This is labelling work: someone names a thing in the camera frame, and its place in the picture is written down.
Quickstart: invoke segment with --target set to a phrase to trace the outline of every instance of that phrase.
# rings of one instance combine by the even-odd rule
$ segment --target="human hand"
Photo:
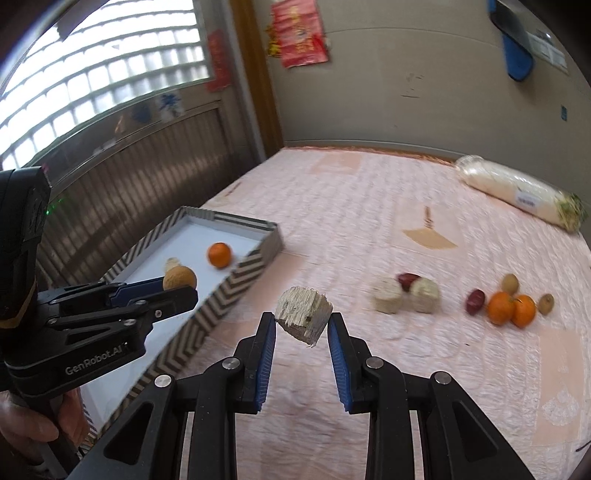
[[[89,431],[79,388],[64,394],[57,421],[66,436],[79,447]],[[57,427],[50,419],[29,408],[16,405],[7,391],[0,392],[0,433],[14,449],[36,463],[41,463],[43,459],[35,443],[51,442],[59,435]]]

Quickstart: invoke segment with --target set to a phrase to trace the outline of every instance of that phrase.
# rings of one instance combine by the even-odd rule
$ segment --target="tan ball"
[[[162,280],[162,288],[170,290],[171,288],[189,286],[197,288],[197,275],[189,267],[178,265],[166,272]]]

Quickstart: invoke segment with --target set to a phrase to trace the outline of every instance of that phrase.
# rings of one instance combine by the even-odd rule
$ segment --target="blue gripper pad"
[[[117,292],[111,295],[111,307],[126,307],[131,300],[161,292],[163,278],[151,278],[150,280],[121,285]]]
[[[271,365],[273,363],[273,353],[275,352],[275,337],[277,334],[275,321],[269,324],[267,337],[262,348],[261,360],[256,369],[256,393],[255,402],[258,411],[261,411],[263,403],[267,399],[267,390],[269,389],[269,378],[271,376]]]
[[[351,395],[349,367],[345,361],[345,353],[343,352],[343,347],[339,340],[336,325],[332,319],[329,320],[328,337],[330,357],[335,372],[336,387],[339,391],[339,400],[344,405],[345,411],[350,413],[353,405],[353,397]]]

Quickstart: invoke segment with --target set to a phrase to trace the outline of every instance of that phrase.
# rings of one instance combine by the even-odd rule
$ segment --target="beige round object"
[[[396,278],[380,278],[371,289],[374,308],[382,313],[396,313],[402,305],[402,287]]]
[[[419,278],[410,285],[414,309],[419,313],[433,313],[439,305],[439,287],[433,280]]]
[[[197,288],[197,275],[195,275],[193,270],[184,265],[177,265],[166,272],[162,280],[162,288],[164,290],[184,286]]]

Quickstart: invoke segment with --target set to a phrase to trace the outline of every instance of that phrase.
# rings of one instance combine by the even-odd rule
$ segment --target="bed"
[[[285,250],[182,376],[231,355],[284,290],[312,287],[374,355],[410,374],[450,372],[538,480],[566,480],[579,463],[591,440],[591,253],[581,236],[461,184],[445,162],[363,151],[281,150],[203,207],[278,223]],[[405,233],[424,227],[426,209],[444,247]],[[372,280],[407,271],[437,282],[438,312],[372,308]],[[523,293],[556,298],[525,330],[463,308],[509,272]],[[267,403],[236,421],[240,479],[359,480],[367,435],[368,418],[339,403],[326,332],[307,348],[278,329]],[[419,455],[415,464],[422,478]]]

